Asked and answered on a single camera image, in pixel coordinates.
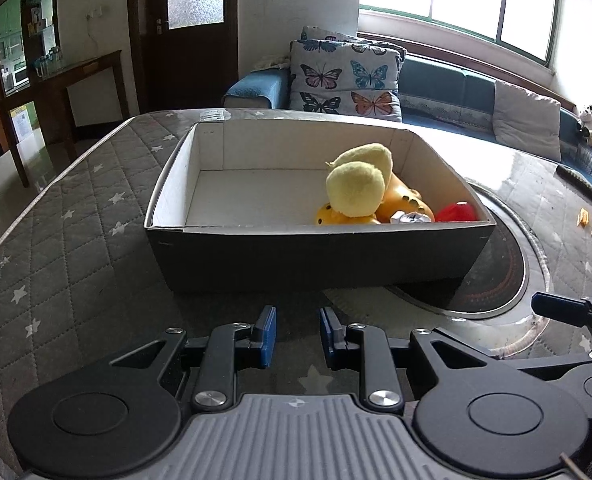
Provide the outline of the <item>red plastic toy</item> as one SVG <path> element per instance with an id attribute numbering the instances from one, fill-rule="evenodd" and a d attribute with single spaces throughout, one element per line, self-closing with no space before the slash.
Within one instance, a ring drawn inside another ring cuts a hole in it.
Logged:
<path id="1" fill-rule="evenodd" d="M 478 220 L 475 207 L 462 200 L 445 206 L 435 214 L 436 222 L 474 222 Z"/>

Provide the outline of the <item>small orange toy block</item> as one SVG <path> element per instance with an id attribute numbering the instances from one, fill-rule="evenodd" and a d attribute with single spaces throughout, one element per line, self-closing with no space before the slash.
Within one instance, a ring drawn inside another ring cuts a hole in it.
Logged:
<path id="1" fill-rule="evenodd" d="M 584 228 L 585 226 L 588 226 L 589 221 L 589 211 L 587 209 L 581 208 L 577 216 L 577 226 L 581 226 L 582 228 Z"/>

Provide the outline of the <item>grey sofa cushion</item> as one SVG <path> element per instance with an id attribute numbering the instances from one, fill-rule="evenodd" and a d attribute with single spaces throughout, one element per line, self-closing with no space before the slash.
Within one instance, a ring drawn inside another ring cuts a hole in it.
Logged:
<path id="1" fill-rule="evenodd" d="M 559 162 L 560 111 L 557 100 L 494 81 L 492 130 L 501 144 Z"/>

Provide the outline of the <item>round induction cooktop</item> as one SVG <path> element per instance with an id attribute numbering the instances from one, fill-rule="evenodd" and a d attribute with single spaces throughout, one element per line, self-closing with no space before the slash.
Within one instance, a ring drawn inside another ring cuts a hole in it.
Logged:
<path id="1" fill-rule="evenodd" d="M 534 292 L 552 289 L 546 254 L 509 205 L 478 184 L 473 188 L 497 226 L 450 297 L 410 296 L 397 286 L 326 289 L 333 307 L 346 320 L 379 326 L 392 337 L 442 328 L 500 358 L 528 349 L 549 324 L 530 307 Z"/>

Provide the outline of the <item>cardboard box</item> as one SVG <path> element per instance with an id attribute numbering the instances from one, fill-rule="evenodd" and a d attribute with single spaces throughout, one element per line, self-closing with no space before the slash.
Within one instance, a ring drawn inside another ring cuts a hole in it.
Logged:
<path id="1" fill-rule="evenodd" d="M 465 202 L 475 219 L 317 224 L 327 164 L 372 142 L 389 148 L 395 174 L 431 209 Z M 399 122 L 228 110 L 181 137 L 144 226 L 179 295 L 393 285 L 440 302 L 459 287 L 496 222 L 460 174 Z"/>

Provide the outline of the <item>yellow plush duck toy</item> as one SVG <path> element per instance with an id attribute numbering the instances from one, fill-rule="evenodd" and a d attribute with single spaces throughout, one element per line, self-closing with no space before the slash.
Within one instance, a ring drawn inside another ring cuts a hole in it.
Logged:
<path id="1" fill-rule="evenodd" d="M 351 148 L 326 163 L 329 206 L 347 218 L 372 217 L 392 176 L 392 154 L 381 143 Z"/>

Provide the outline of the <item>dark wooden door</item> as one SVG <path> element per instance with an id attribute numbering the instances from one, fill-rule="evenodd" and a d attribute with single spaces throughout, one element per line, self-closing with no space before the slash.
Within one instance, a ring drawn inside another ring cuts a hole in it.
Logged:
<path id="1" fill-rule="evenodd" d="M 238 0 L 128 0 L 139 110 L 221 104 L 238 77 Z"/>

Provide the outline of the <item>small white robot toy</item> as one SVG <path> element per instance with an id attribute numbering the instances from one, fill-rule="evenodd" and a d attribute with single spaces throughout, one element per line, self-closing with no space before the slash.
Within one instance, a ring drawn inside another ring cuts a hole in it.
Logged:
<path id="1" fill-rule="evenodd" d="M 424 212 L 418 211 L 396 211 L 391 217 L 389 222 L 391 224 L 394 223 L 431 223 L 433 222 L 433 218 L 431 218 L 428 214 L 424 214 Z"/>

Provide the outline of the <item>blue sofa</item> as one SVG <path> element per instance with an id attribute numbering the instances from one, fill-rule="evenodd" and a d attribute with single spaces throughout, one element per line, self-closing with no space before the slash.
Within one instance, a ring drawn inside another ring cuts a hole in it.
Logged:
<path id="1" fill-rule="evenodd" d="M 250 73 L 227 90 L 223 104 L 286 110 L 293 79 L 287 68 Z M 494 79 L 465 68 L 409 56 L 399 79 L 402 120 L 492 142 L 495 86 Z M 560 109 L 560 144 L 562 163 L 592 185 L 592 149 L 566 108 Z"/>

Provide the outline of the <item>butterfly print pillow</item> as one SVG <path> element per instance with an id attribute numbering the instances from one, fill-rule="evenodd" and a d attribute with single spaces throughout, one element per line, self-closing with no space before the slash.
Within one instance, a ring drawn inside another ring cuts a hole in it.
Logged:
<path id="1" fill-rule="evenodd" d="M 290 44 L 292 110 L 401 122 L 405 54 L 371 41 L 301 37 Z"/>

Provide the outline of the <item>orange rubber dinosaur toy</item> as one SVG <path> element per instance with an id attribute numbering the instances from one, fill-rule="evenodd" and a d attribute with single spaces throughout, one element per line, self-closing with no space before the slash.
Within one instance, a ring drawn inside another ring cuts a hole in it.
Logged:
<path id="1" fill-rule="evenodd" d="M 389 223 L 396 212 L 405 214 L 426 214 L 431 221 L 435 220 L 433 211 L 422 199 L 420 192 L 412 190 L 402 182 L 396 174 L 391 174 L 381 205 L 376 209 L 376 219 L 381 223 Z"/>

